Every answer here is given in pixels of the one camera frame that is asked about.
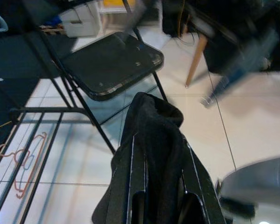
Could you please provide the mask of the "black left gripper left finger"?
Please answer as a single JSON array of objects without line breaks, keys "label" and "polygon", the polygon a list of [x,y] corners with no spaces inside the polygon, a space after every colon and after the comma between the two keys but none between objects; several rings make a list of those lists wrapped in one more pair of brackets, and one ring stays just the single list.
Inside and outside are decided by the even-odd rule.
[{"label": "black left gripper left finger", "polygon": [[132,138],[126,224],[145,223],[146,161],[136,135]]}]

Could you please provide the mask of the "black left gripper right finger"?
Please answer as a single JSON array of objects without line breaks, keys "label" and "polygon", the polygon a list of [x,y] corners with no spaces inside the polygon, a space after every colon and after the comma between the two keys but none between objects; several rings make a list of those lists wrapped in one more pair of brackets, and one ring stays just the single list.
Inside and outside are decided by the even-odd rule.
[{"label": "black left gripper right finger", "polygon": [[183,224],[226,224],[212,180],[184,140]]}]

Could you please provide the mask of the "black garment with white print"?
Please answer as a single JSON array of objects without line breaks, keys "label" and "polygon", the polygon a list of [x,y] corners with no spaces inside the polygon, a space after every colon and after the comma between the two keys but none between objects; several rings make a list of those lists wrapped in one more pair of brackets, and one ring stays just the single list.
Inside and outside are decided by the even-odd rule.
[{"label": "black garment with white print", "polygon": [[180,110],[139,92],[128,109],[121,145],[111,160],[110,185],[95,208],[93,224],[126,224],[132,138],[146,161],[144,224],[183,224],[184,140]]}]

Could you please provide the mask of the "black metal clothes rack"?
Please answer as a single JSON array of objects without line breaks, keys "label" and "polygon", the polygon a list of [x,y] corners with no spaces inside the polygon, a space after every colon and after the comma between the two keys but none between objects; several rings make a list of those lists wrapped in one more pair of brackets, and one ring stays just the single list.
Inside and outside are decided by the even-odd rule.
[{"label": "black metal clothes rack", "polygon": [[64,115],[64,113],[81,113],[85,116],[87,116],[87,112],[82,109],[82,108],[67,108],[67,107],[22,107],[20,109],[11,109],[9,115],[10,115],[10,119],[11,119],[11,122],[13,124],[15,124],[16,126],[16,129],[18,129],[20,127],[20,125],[22,124],[23,122],[23,119],[25,118],[26,114],[27,113],[39,113],[40,114],[40,117],[38,118],[38,120],[36,120],[36,124],[28,138],[28,142],[27,144],[24,146],[24,152],[21,153],[21,156],[19,158],[19,164],[17,164],[7,182],[7,185],[3,191],[3,193],[1,194],[0,196],[0,211],[3,207],[3,204],[9,194],[9,191],[12,187],[12,184],[13,182],[15,181],[16,179],[16,176],[21,168],[21,165],[27,155],[27,152],[28,152],[28,149],[30,148],[31,144],[32,144],[32,140],[33,138],[35,137],[35,134],[36,132],[38,131],[39,129],[39,126],[40,124],[42,123],[42,120],[43,120],[43,117],[46,113],[58,113],[60,116],[59,116],[59,119],[57,120],[57,123],[56,123],[56,127],[55,127],[55,130],[54,130],[54,134],[53,134],[53,137],[52,137],[52,140],[50,142],[50,147],[51,145],[53,144],[54,140],[55,140],[55,136],[56,136],[56,133],[59,129],[59,126],[60,126],[60,123],[61,123],[61,120],[62,120],[62,117]]}]

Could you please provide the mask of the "black folding chair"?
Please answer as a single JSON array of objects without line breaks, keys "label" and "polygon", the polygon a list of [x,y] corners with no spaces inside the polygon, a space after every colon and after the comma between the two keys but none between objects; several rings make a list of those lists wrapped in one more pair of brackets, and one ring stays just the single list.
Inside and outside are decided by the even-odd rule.
[{"label": "black folding chair", "polygon": [[59,0],[21,0],[25,15],[31,20],[51,60],[61,73],[67,93],[71,99],[78,98],[82,104],[78,107],[73,102],[65,107],[84,109],[112,153],[115,153],[115,149],[81,93],[86,93],[90,99],[98,102],[110,100],[147,76],[155,76],[164,63],[163,54],[146,44],[137,29],[145,12],[132,11],[127,0],[123,0],[123,4],[130,16],[129,25],[123,32],[104,36],[78,51],[59,57],[40,30],[40,25],[48,17],[64,11],[64,4]]}]

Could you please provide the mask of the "light wooden pole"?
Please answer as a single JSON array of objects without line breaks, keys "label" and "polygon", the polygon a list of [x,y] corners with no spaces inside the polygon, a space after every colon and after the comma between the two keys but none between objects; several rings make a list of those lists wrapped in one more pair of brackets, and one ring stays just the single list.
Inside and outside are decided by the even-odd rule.
[{"label": "light wooden pole", "polygon": [[186,88],[189,87],[189,85],[192,81],[192,78],[193,78],[193,76],[196,72],[196,69],[197,69],[199,61],[202,57],[204,49],[207,45],[207,42],[208,42],[207,37],[201,33],[199,35],[199,41],[198,41],[198,44],[197,44],[197,47],[196,47],[196,50],[195,50],[195,54],[194,54],[194,57],[193,57],[193,60],[192,60],[192,63],[191,63],[191,66],[190,66],[190,69],[189,69],[189,72],[188,72],[188,76],[187,76],[187,79],[186,79],[186,82],[185,82],[185,87]]}]

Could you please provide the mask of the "white drawer unit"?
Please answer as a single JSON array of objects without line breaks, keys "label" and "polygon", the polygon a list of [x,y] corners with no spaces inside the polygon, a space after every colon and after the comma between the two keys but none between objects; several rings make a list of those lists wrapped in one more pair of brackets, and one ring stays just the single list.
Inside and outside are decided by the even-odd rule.
[{"label": "white drawer unit", "polygon": [[67,37],[95,37],[100,30],[98,4],[95,1],[80,4],[59,17]]}]

